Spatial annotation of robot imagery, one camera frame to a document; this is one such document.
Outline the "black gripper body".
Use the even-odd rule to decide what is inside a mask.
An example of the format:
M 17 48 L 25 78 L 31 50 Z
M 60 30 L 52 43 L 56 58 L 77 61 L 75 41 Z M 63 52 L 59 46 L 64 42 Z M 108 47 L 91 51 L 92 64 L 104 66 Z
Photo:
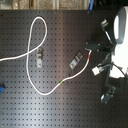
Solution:
M 110 46 L 105 46 L 105 45 L 101 45 L 98 44 L 98 52 L 109 52 L 110 51 Z

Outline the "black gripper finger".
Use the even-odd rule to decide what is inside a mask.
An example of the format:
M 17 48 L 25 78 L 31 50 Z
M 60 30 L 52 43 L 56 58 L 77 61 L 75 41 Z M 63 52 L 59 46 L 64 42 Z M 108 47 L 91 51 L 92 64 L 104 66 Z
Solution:
M 87 50 L 92 50 L 92 51 L 99 50 L 99 45 L 96 44 L 96 43 L 88 43 L 88 42 L 86 42 L 85 44 L 86 44 L 85 45 L 85 49 L 87 49 Z

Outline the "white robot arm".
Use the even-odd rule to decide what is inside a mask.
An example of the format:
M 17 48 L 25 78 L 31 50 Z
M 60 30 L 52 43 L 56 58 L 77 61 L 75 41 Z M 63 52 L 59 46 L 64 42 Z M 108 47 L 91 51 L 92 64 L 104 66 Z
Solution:
M 95 75 L 105 69 L 111 78 L 128 77 L 128 6 L 123 6 L 116 14 L 112 26 L 107 20 L 101 22 L 110 46 L 87 43 L 86 49 L 106 53 L 106 58 L 92 69 Z

